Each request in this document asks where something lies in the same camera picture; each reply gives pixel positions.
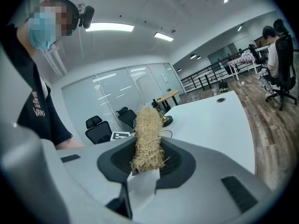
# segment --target blue face mask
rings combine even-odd
[[[35,49],[48,51],[56,41],[56,18],[55,13],[34,13],[28,21],[28,35],[31,45]]]

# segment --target black office chair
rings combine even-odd
[[[265,64],[265,58],[261,58],[258,53],[256,52],[256,48],[252,45],[252,44],[249,44],[249,50],[251,51],[253,57],[255,58],[256,60],[256,64],[257,65],[264,65]]]
[[[132,129],[134,129],[134,120],[136,119],[137,115],[132,110],[128,110],[127,107],[123,107],[121,110],[116,111],[118,112],[119,116],[118,119],[125,124],[129,125]]]
[[[93,144],[110,141],[112,131],[107,121],[103,121],[99,116],[93,116],[85,123],[87,128],[85,135]]]
[[[271,77],[270,82],[271,84],[275,84],[277,87],[280,87],[280,90],[273,89],[273,91],[275,91],[276,93],[269,95],[266,98],[266,102],[268,102],[270,98],[280,96],[281,105],[279,110],[282,110],[285,96],[295,100],[295,105],[297,105],[297,98],[289,94],[289,90],[292,89],[296,84],[296,73],[293,66],[293,43],[292,38],[289,35],[287,29],[284,27],[281,19],[277,19],[274,22],[273,28],[276,34],[280,37],[275,42],[275,47],[278,55],[278,78]],[[268,74],[270,74],[268,67],[263,66],[263,68],[266,68]],[[293,71],[293,77],[291,77],[290,68]]]

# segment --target glass wall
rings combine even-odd
[[[112,131],[122,131],[117,120],[111,113],[108,104],[97,82],[92,76],[63,88],[64,103],[70,119],[86,145],[93,143],[86,137],[86,120],[98,115],[102,120],[108,121]]]
[[[209,58],[211,64],[214,64],[214,63],[218,62],[218,60],[222,60],[222,59],[226,58],[228,55],[231,56],[237,52],[238,52],[238,50],[235,47],[235,44],[232,43],[232,44],[229,44],[228,46],[225,46],[225,47],[209,54],[207,57]]]
[[[149,64],[149,68],[153,73],[155,79],[157,80],[157,84],[162,90],[163,95],[168,95],[169,93],[174,92],[176,90],[175,84],[170,80],[164,66],[161,63]],[[180,97],[178,94],[175,95],[175,98],[177,102],[180,101]],[[168,99],[167,103],[171,107],[175,106],[175,103],[172,98]]]
[[[143,104],[142,98],[126,68],[97,74],[97,79],[103,95],[107,98],[108,104],[116,117],[118,116],[117,111],[123,107],[127,107],[136,113],[137,109]],[[119,123],[124,131],[132,132],[128,125],[120,120]]]
[[[128,71],[145,104],[164,95],[147,65],[128,67]]]
[[[137,113],[142,105],[151,106],[153,99],[167,95],[168,88],[184,93],[174,71],[168,67],[171,68],[168,63],[131,66],[100,73],[64,87],[66,109],[83,143],[92,145],[85,135],[85,122],[93,116],[108,121],[112,131],[132,132],[132,128],[117,118],[118,110],[127,107]],[[168,103],[171,107],[175,105],[171,98]]]
[[[172,66],[170,66],[169,63],[164,63],[163,64],[166,72],[167,72],[167,75],[168,75],[168,79],[171,83],[173,83],[174,87],[175,87],[175,90],[178,90],[179,91],[179,95],[183,95],[184,94],[184,90],[181,86],[181,83],[179,82],[178,80],[178,77],[176,76],[176,74],[174,73],[173,69],[172,69]]]

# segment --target wooden floor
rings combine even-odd
[[[234,90],[239,97],[249,121],[256,151],[256,175],[275,189],[287,181],[298,160],[299,105],[285,98],[284,108],[279,111],[279,98],[266,103],[263,87],[241,85],[241,81],[245,85],[261,85],[253,70],[240,74],[239,78],[239,82],[235,77],[228,78],[227,82],[229,91]],[[212,86],[210,90],[200,88],[183,95],[179,104],[219,95],[217,83]],[[297,88],[290,94],[296,97]]]

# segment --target person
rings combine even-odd
[[[51,90],[40,78],[32,57],[70,35],[78,24],[78,9],[69,0],[46,0],[23,26],[11,24],[1,35],[3,48],[16,70],[32,88],[17,123],[35,131],[41,139],[53,142],[56,149],[85,147],[74,140],[61,122],[51,99]]]
[[[270,43],[270,46],[268,48],[269,57],[267,64],[270,74],[268,74],[267,69],[262,68],[258,75],[260,81],[267,91],[266,96],[269,96],[273,94],[273,89],[270,84],[271,77],[278,77],[278,55],[275,47],[275,42],[279,37],[275,34],[273,27],[270,26],[265,26],[263,28],[263,37],[267,40],[268,43]]]

